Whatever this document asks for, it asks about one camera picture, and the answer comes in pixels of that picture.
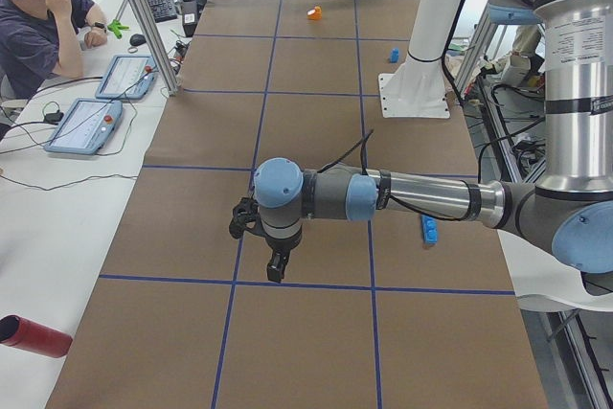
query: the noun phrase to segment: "electronics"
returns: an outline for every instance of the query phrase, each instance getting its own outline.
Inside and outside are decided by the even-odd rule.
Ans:
[[[198,25],[198,4],[195,0],[183,2],[183,33],[192,37]]]
[[[147,0],[156,23],[176,18],[174,0]]]
[[[130,38],[130,45],[133,47],[140,47],[146,42],[147,40],[145,39],[145,36],[142,34],[133,34],[132,37]]]
[[[43,148],[48,152],[92,155],[108,140],[122,112],[121,101],[78,98]]]
[[[500,82],[510,86],[519,86],[528,76],[531,67],[532,64],[528,57],[510,55],[500,76]]]
[[[102,100],[140,100],[153,83],[151,56],[115,55],[96,90]]]

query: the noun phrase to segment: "blue block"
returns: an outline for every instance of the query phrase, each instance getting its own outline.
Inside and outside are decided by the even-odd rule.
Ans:
[[[436,219],[421,215],[421,231],[426,244],[436,244],[439,241],[439,229]]]
[[[390,53],[390,62],[398,62],[399,57],[400,57],[400,50],[398,48],[393,48],[392,53]]]

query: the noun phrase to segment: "computer mouse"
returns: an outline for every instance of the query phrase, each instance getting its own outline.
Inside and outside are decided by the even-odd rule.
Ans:
[[[138,47],[139,45],[143,45],[146,41],[145,36],[142,34],[134,34],[130,38],[130,45],[133,47]]]

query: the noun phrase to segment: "dark shirt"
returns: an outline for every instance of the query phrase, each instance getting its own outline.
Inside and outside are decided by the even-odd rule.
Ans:
[[[85,26],[91,0],[71,0],[75,34]],[[56,21],[24,13],[11,0],[0,0],[0,66],[19,99],[28,99],[51,76],[57,64],[59,38]]]

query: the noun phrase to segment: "white desk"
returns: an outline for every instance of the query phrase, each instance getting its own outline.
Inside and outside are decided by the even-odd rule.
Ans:
[[[121,2],[100,2],[109,22]],[[85,76],[103,75],[113,56],[127,53],[130,36],[140,32],[129,6],[122,23],[130,30],[121,40],[109,34],[107,45],[84,52]],[[182,34],[180,19],[158,26],[169,50],[176,41],[170,29]],[[147,46],[139,47],[138,54],[148,53]],[[98,84],[92,80],[42,92],[17,122],[42,120],[42,108],[50,101],[58,102],[65,112],[75,98],[93,98]],[[148,94],[134,103],[138,115],[117,155],[53,155],[35,147],[0,153],[0,168],[8,178],[46,188],[91,175],[136,176],[166,104],[163,87],[157,76]],[[123,118],[101,153],[120,149],[133,114],[125,104]],[[47,125],[26,128],[38,142],[52,133]],[[0,152],[31,144],[16,128],[0,143]],[[43,192],[0,179],[0,317],[17,314],[74,335],[133,186],[132,179],[110,178]],[[64,358],[0,347],[0,362],[0,407],[39,409],[54,388]]]

